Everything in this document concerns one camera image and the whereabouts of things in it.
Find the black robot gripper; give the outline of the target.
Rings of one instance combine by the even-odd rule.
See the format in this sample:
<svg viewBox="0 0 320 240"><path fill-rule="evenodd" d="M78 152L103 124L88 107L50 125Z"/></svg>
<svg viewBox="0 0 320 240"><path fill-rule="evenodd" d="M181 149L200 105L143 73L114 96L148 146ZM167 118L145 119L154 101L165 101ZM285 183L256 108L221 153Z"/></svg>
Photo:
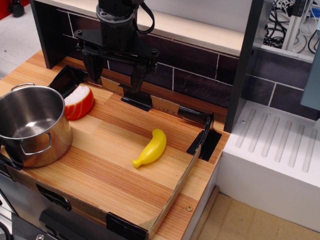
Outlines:
<svg viewBox="0 0 320 240"><path fill-rule="evenodd" d="M74 36L78 40L77 50L89 78L101 82L104 60L111 60L133 66L131 74L132 92L137 93L147 73L155 71L160 52L144 42L139 34L146 35L155 27L155 17L146 10L152 20L151 26L142 30L138 27L138 10L132 9L122 16L112 15L104 9L97 10L99 29L78 29Z"/></svg>

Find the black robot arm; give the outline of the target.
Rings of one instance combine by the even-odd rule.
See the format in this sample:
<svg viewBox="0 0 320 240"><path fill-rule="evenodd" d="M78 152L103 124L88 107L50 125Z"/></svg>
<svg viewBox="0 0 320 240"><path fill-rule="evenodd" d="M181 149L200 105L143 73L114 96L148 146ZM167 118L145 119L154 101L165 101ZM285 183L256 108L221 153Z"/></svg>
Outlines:
<svg viewBox="0 0 320 240"><path fill-rule="evenodd" d="M153 31L138 28L138 9L142 8L151 19L152 11L142 0L100 0L96 6L99 29L76 30L77 50L88 76L94 82L101 77L104 61L111 60L132 66L132 92L140 90L147 74L156 70L159 50L144 42L140 35Z"/></svg>

